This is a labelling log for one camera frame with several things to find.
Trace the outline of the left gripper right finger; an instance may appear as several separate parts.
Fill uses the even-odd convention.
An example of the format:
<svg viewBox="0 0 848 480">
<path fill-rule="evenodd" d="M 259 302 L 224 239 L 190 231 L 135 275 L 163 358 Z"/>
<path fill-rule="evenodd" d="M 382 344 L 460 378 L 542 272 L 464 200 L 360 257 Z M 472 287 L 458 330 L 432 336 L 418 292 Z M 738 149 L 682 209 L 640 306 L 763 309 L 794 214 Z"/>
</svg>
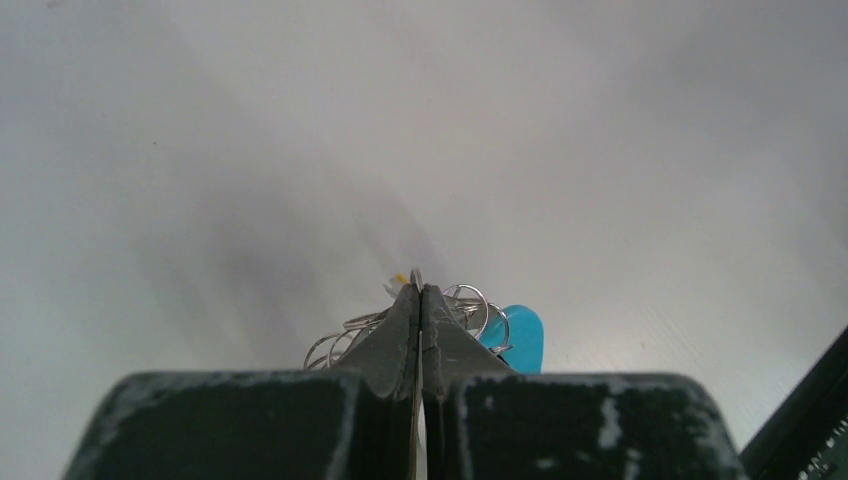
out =
<svg viewBox="0 0 848 480">
<path fill-rule="evenodd" d="M 420 296 L 422 400 L 432 479 L 742 479 L 722 415 L 670 373 L 524 375 Z"/>
</svg>

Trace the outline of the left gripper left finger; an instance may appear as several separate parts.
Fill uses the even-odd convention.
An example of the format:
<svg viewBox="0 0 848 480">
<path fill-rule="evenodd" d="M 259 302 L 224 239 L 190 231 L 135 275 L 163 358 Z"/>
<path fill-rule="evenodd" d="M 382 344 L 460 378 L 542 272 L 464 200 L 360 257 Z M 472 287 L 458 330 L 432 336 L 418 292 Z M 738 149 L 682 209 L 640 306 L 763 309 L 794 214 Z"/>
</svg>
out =
<svg viewBox="0 0 848 480">
<path fill-rule="evenodd" d="M 332 367 L 142 372 L 95 410 L 68 479 L 411 479 L 417 287 Z"/>
</svg>

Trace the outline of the metal key organizer with rings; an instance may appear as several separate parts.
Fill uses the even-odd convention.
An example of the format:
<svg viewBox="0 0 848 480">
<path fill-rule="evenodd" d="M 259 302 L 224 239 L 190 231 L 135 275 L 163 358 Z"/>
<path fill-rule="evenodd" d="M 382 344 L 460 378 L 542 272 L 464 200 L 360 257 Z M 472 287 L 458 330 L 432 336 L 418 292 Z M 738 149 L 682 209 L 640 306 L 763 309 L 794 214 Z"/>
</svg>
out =
<svg viewBox="0 0 848 480">
<path fill-rule="evenodd" d="M 466 333 L 499 362 L 520 374 L 539 374 L 544 359 L 544 324 L 539 315 L 524 305 L 501 307 L 482 290 L 468 283 L 442 290 L 452 317 Z M 342 360 L 381 326 L 385 310 L 347 320 L 339 331 L 312 344 L 302 363 L 305 371 L 325 370 Z"/>
</svg>

